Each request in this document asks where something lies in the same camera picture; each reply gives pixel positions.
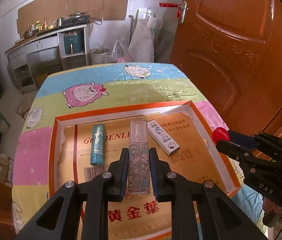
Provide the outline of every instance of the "gas stove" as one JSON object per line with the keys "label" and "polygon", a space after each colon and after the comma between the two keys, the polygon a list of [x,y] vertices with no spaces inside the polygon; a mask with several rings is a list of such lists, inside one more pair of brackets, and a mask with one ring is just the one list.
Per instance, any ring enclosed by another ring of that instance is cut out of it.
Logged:
{"label": "gas stove", "polygon": [[81,24],[87,24],[90,21],[90,16],[86,15],[86,12],[76,12],[67,16],[62,22],[62,28],[76,26]]}

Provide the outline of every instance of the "bucket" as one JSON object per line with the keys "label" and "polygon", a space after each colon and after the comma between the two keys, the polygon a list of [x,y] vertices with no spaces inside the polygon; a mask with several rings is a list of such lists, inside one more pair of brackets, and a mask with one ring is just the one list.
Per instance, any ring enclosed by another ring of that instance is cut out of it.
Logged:
{"label": "bucket", "polygon": [[108,63],[109,52],[106,48],[91,49],[89,52],[91,65]]}

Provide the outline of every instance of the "metal screw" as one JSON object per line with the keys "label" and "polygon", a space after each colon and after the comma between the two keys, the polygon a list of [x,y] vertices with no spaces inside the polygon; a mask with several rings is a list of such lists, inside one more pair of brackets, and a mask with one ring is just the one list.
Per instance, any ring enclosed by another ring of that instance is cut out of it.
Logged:
{"label": "metal screw", "polygon": [[112,175],[111,172],[106,171],[102,173],[102,178],[108,179],[109,177],[111,177],[111,175]]}
{"label": "metal screw", "polygon": [[74,186],[74,181],[67,181],[66,183],[64,183],[64,185],[68,188],[73,187]]}
{"label": "metal screw", "polygon": [[214,186],[214,183],[210,180],[207,180],[204,182],[204,186],[208,188],[212,188]]}
{"label": "metal screw", "polygon": [[176,177],[176,173],[175,172],[168,172],[166,175],[170,179],[174,179]]}

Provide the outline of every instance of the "wooden door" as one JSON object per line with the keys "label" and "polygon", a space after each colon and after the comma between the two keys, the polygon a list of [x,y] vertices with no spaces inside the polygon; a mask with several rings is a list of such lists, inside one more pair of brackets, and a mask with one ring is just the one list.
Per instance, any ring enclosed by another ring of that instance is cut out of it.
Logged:
{"label": "wooden door", "polygon": [[269,133],[282,130],[282,3],[187,3],[170,62],[197,86],[230,129],[244,134],[265,127]]}

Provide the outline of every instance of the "table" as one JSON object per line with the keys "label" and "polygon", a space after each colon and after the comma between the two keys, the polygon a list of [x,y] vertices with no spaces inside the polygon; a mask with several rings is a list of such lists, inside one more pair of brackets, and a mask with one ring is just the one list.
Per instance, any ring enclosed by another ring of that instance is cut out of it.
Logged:
{"label": "table", "polygon": [[[213,130],[228,129],[195,85],[171,64],[94,65],[50,75],[37,93],[17,146],[12,188],[16,232],[48,199],[48,153],[55,116],[177,100],[192,100]],[[243,189],[236,194],[236,203],[257,222],[261,208],[252,208],[262,202],[261,197]]]}

